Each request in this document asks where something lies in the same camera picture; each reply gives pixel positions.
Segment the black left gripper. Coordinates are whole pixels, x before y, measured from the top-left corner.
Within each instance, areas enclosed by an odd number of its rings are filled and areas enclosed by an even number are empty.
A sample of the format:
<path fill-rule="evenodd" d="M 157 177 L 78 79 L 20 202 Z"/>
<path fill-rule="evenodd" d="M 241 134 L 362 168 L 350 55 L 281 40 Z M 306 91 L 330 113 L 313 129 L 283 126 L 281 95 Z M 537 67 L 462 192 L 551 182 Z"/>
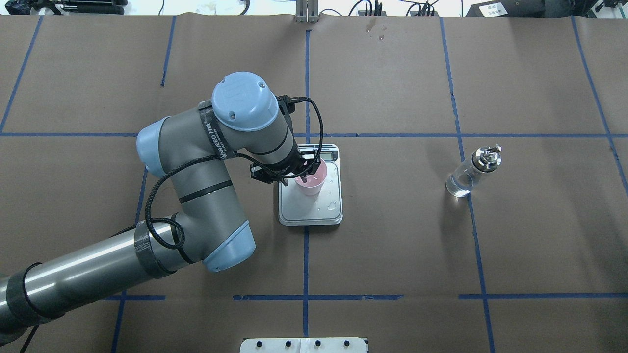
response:
<path fill-rule="evenodd" d="M 322 116 L 313 99 L 303 96 L 278 96 L 279 112 L 274 122 L 260 130 L 261 137 L 256 142 L 263 143 L 260 151 L 250 148 L 251 178 L 264 183 L 282 183 L 287 179 L 305 181 L 321 168 Z M 309 103 L 316 113 L 320 134 L 314 150 L 301 152 L 294 138 L 291 108 L 298 103 Z"/>

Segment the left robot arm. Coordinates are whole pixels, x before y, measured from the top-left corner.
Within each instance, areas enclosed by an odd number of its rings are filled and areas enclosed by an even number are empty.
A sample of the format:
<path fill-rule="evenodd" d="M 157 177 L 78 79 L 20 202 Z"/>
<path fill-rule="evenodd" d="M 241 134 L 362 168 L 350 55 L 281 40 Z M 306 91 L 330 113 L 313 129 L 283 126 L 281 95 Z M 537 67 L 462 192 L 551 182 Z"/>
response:
<path fill-rule="evenodd" d="M 139 132 L 136 149 L 157 177 L 144 219 L 91 246 L 33 263 L 1 280 L 1 344 L 97 300 L 190 264 L 218 272 L 253 255 L 256 244 L 225 161 L 250 162 L 252 179 L 286 184 L 322 163 L 323 142 L 302 153 L 290 114 L 308 97 L 277 96 L 251 72 L 224 76 L 211 98 Z"/>

